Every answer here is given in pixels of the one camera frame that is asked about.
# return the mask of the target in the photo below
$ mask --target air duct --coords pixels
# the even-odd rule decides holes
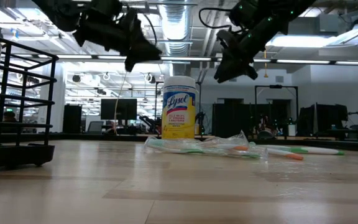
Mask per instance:
[[[159,5],[162,17],[162,30],[168,40],[187,40],[190,33],[190,6],[181,4]],[[186,43],[166,43],[167,55],[187,56],[189,45]],[[173,75],[190,75],[186,73],[185,64],[173,64]]]

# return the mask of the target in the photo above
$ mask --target robotic arm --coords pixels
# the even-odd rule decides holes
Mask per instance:
[[[161,50],[146,40],[137,11],[128,7],[119,17],[123,4],[119,0],[92,0],[83,6],[71,0],[33,0],[62,31],[72,32],[78,45],[84,42],[102,45],[127,56],[125,69],[131,72],[136,63],[160,60]]]
[[[229,11],[231,22],[241,30],[233,32],[230,26],[229,30],[220,30],[217,34],[223,46],[222,62],[214,76],[218,83],[240,75],[248,75],[255,80],[258,74],[249,65],[254,62],[255,55],[265,50],[266,43],[278,32],[287,35],[289,22],[307,10],[315,1],[241,0],[231,10],[223,9],[222,11]]]

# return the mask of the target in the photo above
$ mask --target office chair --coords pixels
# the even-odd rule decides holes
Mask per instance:
[[[87,134],[102,134],[104,121],[91,121],[88,126]]]
[[[275,139],[275,136],[267,130],[259,131],[258,139]]]

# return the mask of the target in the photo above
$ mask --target person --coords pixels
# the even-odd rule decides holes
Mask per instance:
[[[4,113],[4,122],[17,122],[16,114],[12,111],[7,111]]]
[[[7,111],[4,113],[4,122],[16,123],[16,114],[12,111]],[[1,128],[2,133],[17,133],[17,128],[15,127],[3,127]]]

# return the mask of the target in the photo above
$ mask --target lysol wipes container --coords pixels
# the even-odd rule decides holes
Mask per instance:
[[[191,77],[168,78],[163,88],[162,138],[194,138],[196,82]]]

